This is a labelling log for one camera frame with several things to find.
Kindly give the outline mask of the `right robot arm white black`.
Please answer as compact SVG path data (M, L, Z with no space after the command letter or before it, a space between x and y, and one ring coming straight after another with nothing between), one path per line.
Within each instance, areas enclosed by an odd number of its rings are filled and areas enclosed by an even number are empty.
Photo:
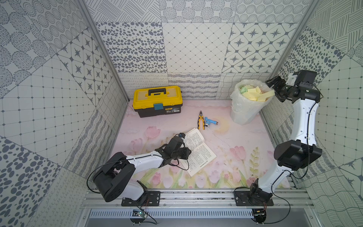
M294 122L290 139L277 145L274 150L274 165L251 184L248 198L253 204L268 204L276 187L286 176L300 168L307 170L322 155L315 139L315 116L321 98L313 84L316 76L316 72L301 70L290 73L287 80L276 76L266 81L280 102L292 102Z

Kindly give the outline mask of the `yellow sticky note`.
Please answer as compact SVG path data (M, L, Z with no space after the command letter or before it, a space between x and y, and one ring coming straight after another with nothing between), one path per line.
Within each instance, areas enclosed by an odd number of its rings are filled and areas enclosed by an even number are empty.
M257 98L257 101L259 102L266 102L267 99L269 99L270 97L274 96L275 92L273 90L260 94L260 96Z

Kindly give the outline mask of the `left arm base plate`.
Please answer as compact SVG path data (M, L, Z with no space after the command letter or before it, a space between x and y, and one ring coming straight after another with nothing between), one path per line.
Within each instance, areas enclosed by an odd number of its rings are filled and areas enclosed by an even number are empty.
M142 207L142 206L150 206L150 207L158 207L160 204L160 191L147 191L142 194L142 196L136 201L123 198L122 206L123 207Z

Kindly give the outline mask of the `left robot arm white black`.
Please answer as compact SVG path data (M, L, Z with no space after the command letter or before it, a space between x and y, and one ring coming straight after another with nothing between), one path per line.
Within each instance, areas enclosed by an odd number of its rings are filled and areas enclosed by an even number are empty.
M172 163L173 160L187 161L192 151L185 145L185 137L184 133L179 133L168 144L147 154L126 156L118 152L91 172L88 179L92 179L105 202L121 196L142 204L147 201L148 189L140 181L133 183L131 178L136 173L166 165L178 167L178 164Z

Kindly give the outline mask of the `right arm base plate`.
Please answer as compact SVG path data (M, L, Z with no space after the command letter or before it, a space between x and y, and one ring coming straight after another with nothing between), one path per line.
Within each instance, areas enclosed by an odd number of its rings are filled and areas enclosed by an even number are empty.
M273 206L274 202L271 198L268 200L259 197L256 194L249 195L250 192L248 191L235 191L234 193L234 199L236 206L258 206L263 207L265 205L267 206Z

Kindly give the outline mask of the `yellow children's book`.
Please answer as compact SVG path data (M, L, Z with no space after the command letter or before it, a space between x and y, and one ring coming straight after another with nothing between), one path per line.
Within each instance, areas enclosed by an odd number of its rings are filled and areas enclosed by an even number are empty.
M186 133L184 143L192 152L187 160L180 159L180 163L188 169L187 172L191 177L216 158L216 154L205 143L204 137L196 128Z

